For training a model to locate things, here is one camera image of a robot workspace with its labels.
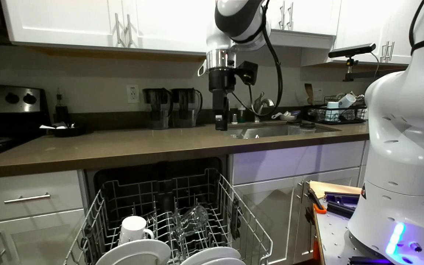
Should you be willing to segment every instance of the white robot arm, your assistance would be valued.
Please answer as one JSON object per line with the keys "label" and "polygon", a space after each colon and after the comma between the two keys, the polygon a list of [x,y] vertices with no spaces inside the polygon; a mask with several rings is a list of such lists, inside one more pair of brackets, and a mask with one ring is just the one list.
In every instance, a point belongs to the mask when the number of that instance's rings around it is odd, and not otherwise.
{"label": "white robot arm", "polygon": [[363,244],[401,265],[424,265],[424,0],[419,11],[408,69],[367,91],[366,191],[348,226]]}
{"label": "white robot arm", "polygon": [[227,129],[227,94],[235,90],[236,75],[246,85],[254,85],[257,81],[258,64],[245,62],[238,66],[238,51],[257,50],[269,44],[274,60],[280,64],[269,37],[271,32],[267,25],[269,3],[270,0],[266,3],[264,0],[216,0],[214,19],[210,19],[213,25],[207,38],[208,54],[198,75],[210,73],[216,128],[220,131]]}

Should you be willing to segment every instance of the coffee maker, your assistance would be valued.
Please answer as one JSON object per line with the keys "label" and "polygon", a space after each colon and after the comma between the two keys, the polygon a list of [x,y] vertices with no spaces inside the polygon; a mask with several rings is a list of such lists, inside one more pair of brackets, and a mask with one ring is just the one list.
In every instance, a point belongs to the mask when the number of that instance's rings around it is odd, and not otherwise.
{"label": "coffee maker", "polygon": [[173,126],[196,126],[204,97],[196,88],[173,88]]}
{"label": "coffee maker", "polygon": [[171,92],[167,88],[145,88],[145,101],[152,106],[149,128],[165,129],[170,126]]}

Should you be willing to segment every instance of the stove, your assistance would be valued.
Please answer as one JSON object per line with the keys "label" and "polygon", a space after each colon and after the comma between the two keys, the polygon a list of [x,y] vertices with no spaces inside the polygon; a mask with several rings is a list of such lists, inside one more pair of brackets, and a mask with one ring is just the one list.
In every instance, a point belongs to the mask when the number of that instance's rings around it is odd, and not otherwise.
{"label": "stove", "polygon": [[45,90],[0,85],[0,153],[43,135],[42,123],[51,123]]}

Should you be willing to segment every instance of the electrical outlet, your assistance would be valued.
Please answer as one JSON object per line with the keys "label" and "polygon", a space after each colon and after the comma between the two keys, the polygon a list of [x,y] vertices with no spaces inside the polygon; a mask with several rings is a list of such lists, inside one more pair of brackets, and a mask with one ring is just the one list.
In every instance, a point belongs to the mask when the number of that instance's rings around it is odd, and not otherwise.
{"label": "electrical outlet", "polygon": [[136,84],[127,85],[127,101],[139,104],[140,103],[140,88]]}

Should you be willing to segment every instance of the oven knob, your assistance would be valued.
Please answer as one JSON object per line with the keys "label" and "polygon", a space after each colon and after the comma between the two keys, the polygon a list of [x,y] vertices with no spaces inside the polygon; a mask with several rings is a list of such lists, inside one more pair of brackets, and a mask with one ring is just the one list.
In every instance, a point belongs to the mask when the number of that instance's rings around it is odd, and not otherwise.
{"label": "oven knob", "polygon": [[34,104],[37,101],[37,98],[33,94],[26,94],[23,100],[29,104]]}
{"label": "oven knob", "polygon": [[8,94],[6,94],[6,101],[8,101],[9,104],[17,104],[17,103],[20,101],[20,95],[15,94],[15,92],[8,92]]}

